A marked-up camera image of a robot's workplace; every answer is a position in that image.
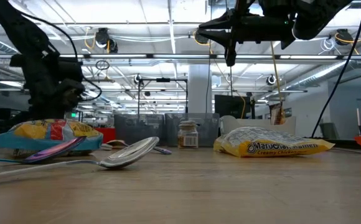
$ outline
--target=wooden table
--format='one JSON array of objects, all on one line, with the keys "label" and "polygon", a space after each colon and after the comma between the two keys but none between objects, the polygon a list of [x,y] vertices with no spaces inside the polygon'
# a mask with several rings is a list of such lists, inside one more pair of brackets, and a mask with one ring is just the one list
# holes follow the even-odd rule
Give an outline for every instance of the wooden table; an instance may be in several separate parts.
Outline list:
[{"label": "wooden table", "polygon": [[[0,163],[0,172],[21,167]],[[123,170],[63,167],[1,179],[0,223],[361,223],[361,155],[239,159],[174,149]]]}]

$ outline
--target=white pillar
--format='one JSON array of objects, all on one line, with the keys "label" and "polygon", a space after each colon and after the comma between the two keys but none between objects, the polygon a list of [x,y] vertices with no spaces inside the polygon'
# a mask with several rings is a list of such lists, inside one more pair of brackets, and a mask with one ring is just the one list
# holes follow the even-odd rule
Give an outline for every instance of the white pillar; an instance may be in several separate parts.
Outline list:
[{"label": "white pillar", "polygon": [[208,65],[189,65],[189,113],[212,113],[211,71]]}]

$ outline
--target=glass jar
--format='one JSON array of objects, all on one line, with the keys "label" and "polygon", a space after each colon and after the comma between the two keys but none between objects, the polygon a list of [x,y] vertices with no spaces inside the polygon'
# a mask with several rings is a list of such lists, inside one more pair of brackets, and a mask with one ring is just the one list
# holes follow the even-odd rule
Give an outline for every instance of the glass jar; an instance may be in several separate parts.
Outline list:
[{"label": "glass jar", "polygon": [[199,133],[194,121],[182,121],[178,131],[178,148],[199,148]]}]

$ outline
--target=window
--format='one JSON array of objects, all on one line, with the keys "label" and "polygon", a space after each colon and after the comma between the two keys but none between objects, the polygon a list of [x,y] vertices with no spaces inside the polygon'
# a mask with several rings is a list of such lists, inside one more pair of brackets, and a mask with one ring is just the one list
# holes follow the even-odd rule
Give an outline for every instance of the window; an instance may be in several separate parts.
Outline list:
[{"label": "window", "polygon": [[293,115],[293,111],[291,108],[284,109],[284,115],[286,118],[289,118]]}]

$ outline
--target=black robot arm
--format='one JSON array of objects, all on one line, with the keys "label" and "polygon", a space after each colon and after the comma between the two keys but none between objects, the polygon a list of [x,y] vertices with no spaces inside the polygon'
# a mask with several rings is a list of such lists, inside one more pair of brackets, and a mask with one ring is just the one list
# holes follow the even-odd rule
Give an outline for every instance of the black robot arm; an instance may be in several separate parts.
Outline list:
[{"label": "black robot arm", "polygon": [[62,119],[77,106],[84,91],[81,65],[76,58],[60,58],[59,52],[38,26],[0,0],[0,25],[21,54],[10,66],[21,67],[30,91],[29,119]]},{"label": "black robot arm", "polygon": [[285,49],[296,38],[314,38],[352,0],[259,0],[263,15],[249,12],[255,0],[237,0],[219,18],[199,25],[199,35],[225,47],[228,66],[235,64],[236,43],[281,41]]}]

